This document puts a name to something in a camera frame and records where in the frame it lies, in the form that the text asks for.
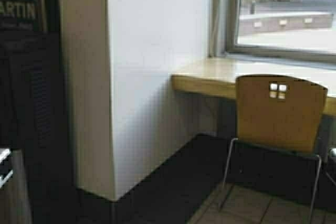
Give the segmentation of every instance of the floor tile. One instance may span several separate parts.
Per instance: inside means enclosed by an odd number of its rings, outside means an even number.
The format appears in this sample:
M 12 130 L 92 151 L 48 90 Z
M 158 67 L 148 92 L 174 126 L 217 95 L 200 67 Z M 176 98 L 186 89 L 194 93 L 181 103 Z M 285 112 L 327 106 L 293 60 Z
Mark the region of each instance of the floor tile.
M 227 197 L 227 194 L 230 192 L 231 189 L 232 189 L 232 184 L 227 183 L 225 185 L 224 190 L 222 191 L 222 183 L 219 183 L 216 188 L 215 199 L 213 201 L 213 204 L 217 206 L 220 201 L 222 201 L 224 198 Z
M 309 207 L 275 198 L 272 200 L 262 224 L 303 224 L 307 223 Z M 313 224 L 322 224 L 324 212 L 315 210 Z
M 197 224 L 256 224 L 253 221 L 227 212 L 207 212 Z
M 224 204 L 223 211 L 254 222 L 260 222 L 270 201 L 271 197 L 269 195 L 234 186 Z
M 336 223 L 336 214 L 332 214 L 328 212 L 325 218 L 326 218 L 325 219 L 326 221 L 324 224 L 335 224 Z
M 202 206 L 199 208 L 199 210 L 194 214 L 194 216 L 189 220 L 189 222 L 187 224 L 195 224 L 198 223 L 198 221 L 201 219 L 202 215 L 206 212 L 206 211 L 211 211 L 211 212 L 215 212 L 218 211 L 217 209 L 217 202 L 218 202 L 218 197 L 225 197 L 228 192 L 229 189 L 231 188 L 230 184 L 227 184 L 225 190 L 223 192 L 221 192 L 221 184 L 219 184 L 214 190 L 213 192 L 208 196 L 208 198 L 202 203 Z

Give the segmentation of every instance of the metal rod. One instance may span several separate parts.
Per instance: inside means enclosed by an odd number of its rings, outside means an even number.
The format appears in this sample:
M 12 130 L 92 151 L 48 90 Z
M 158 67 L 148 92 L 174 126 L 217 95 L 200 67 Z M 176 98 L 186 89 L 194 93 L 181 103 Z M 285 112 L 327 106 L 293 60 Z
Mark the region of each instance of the metal rod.
M 231 159 L 231 154 L 232 154 L 232 148 L 233 148 L 233 145 L 234 145 L 235 141 L 237 141 L 237 140 L 238 140 L 238 138 L 233 138 L 231 140 L 231 143 L 230 143 L 229 153 L 228 153 L 227 159 L 226 159 L 226 166 L 225 166 L 225 172 L 224 172 L 224 178 L 223 178 L 221 192 L 223 192 L 224 188 L 225 188 L 225 182 L 226 182 L 227 173 L 228 173 L 228 170 L 229 170 L 229 164 L 230 164 L 230 159 Z M 225 202 L 225 198 L 222 201 L 219 201 L 219 203 L 218 203 L 218 210 L 219 211 L 223 207 L 224 202 Z
M 322 165 L 321 157 L 319 155 L 315 155 L 315 157 L 318 158 L 318 166 L 317 166 L 317 171 L 316 171 L 313 196 L 312 196 L 311 204 L 310 204 L 310 213 L 309 213 L 308 224 L 311 224 L 311 222 L 312 222 L 312 216 L 313 216 L 313 212 L 314 212 L 314 203 L 315 203 L 315 197 L 316 197 L 316 191 L 317 191 L 317 184 L 319 182 L 320 170 L 321 170 L 321 165 Z

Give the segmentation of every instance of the chair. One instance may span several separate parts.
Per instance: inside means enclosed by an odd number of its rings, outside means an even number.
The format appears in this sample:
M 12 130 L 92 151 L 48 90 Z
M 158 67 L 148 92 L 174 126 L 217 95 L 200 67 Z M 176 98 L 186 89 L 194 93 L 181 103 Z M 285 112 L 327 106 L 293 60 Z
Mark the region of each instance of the chair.
M 300 153 L 317 162 L 310 205 L 313 214 L 321 157 L 314 154 L 318 127 L 328 90 L 307 80 L 273 74 L 240 76 L 236 79 L 237 138 L 231 140 L 222 190 L 235 142 L 272 150 Z M 225 200 L 219 202 L 222 208 Z

